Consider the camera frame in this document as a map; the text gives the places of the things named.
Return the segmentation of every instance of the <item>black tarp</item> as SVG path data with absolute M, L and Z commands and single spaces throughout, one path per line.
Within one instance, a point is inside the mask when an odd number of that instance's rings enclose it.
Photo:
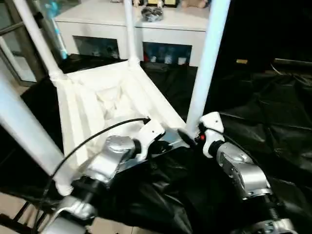
M 62 68 L 72 72 L 110 62 L 71 56 Z M 142 67 L 185 118 L 196 69 L 148 63 Z M 205 110 L 219 111 L 226 133 L 264 169 L 300 234 L 312 230 L 311 82 L 304 76 L 222 72 L 214 76 Z M 62 148 L 57 94 L 51 82 L 40 82 L 22 97 Z M 1 131 L 0 190 L 36 204 L 47 175 Z M 112 190 L 103 195 L 102 217 L 163 233 L 228 233 L 243 221 L 231 183 L 199 152 L 181 148 L 124 173 L 128 175 L 119 175 Z M 55 206 L 59 199 L 53 188 L 45 207 Z

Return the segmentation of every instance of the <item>white cabinet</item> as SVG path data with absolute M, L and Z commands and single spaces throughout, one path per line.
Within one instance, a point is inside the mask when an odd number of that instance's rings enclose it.
M 209 8 L 164 8 L 164 19 L 142 22 L 141 7 L 133 8 L 137 52 L 143 60 L 143 42 L 191 46 L 190 66 L 198 66 L 205 39 Z M 89 0 L 55 18 L 69 54 L 79 54 L 78 37 L 115 39 L 120 59 L 128 58 L 124 7 L 109 0 Z

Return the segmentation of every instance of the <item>black metal stand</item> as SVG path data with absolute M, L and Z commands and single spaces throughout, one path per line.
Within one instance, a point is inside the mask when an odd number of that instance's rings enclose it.
M 25 202 L 23 207 L 20 209 L 20 211 L 16 214 L 16 216 L 13 219 L 11 219 L 9 216 L 5 214 L 0 214 L 0 225 L 7 227 L 19 234 L 32 234 L 32 228 L 27 226 L 27 222 L 23 224 L 19 223 L 19 219 L 25 213 L 29 205 L 30 205 L 29 202 Z M 40 225 L 42 224 L 46 216 L 47 216 L 47 213 L 43 213 L 40 216 L 37 222 L 37 227 L 40 227 Z

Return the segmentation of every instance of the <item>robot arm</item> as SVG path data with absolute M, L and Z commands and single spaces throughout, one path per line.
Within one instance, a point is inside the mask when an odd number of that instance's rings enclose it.
M 296 234 L 284 206 L 274 196 L 266 175 L 253 160 L 237 146 L 225 142 L 219 113 L 203 116 L 200 120 L 199 140 L 204 141 L 203 153 L 215 158 L 231 178 L 244 209 L 246 227 L 233 234 Z
M 133 139 L 109 136 L 101 152 L 79 168 L 71 194 L 62 200 L 42 234 L 85 234 L 115 175 L 144 162 L 149 146 L 164 132 L 157 121 L 150 120 Z
M 199 129 L 204 155 L 214 158 L 231 178 L 247 214 L 242 214 L 246 226 L 231 234 L 297 234 L 261 168 L 242 149 L 225 142 L 219 113 L 203 116 Z M 162 134 L 162 126 L 151 120 L 134 139 L 108 137 L 102 151 L 81 167 L 72 193 L 63 199 L 42 233 L 84 234 L 115 175 L 143 162 L 149 145 Z

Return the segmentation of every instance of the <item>white tube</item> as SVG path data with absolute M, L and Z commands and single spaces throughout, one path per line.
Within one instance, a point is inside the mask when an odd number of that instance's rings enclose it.
M 130 66 L 138 66 L 139 59 L 137 57 L 136 41 L 135 41 L 135 30 L 133 24 L 133 14 L 132 14 L 132 0 L 125 0 L 125 14 L 126 14 L 126 26 L 127 26 L 127 36 L 128 36 L 128 48 L 129 48 L 129 64 Z
M 212 0 L 211 3 L 203 54 L 186 121 L 189 134 L 195 134 L 198 121 L 204 112 L 230 3 L 231 0 Z
M 63 154 L 15 93 L 2 71 L 0 71 L 0 98 L 0 124 L 33 160 L 51 175 L 63 160 Z M 54 178 L 58 188 L 62 187 L 66 191 L 66 188 L 70 187 L 73 174 L 74 171 L 64 164 Z
M 48 69 L 51 78 L 62 78 L 63 72 L 59 69 L 43 35 L 25 0 L 13 0 L 27 31 L 33 40 L 39 54 Z

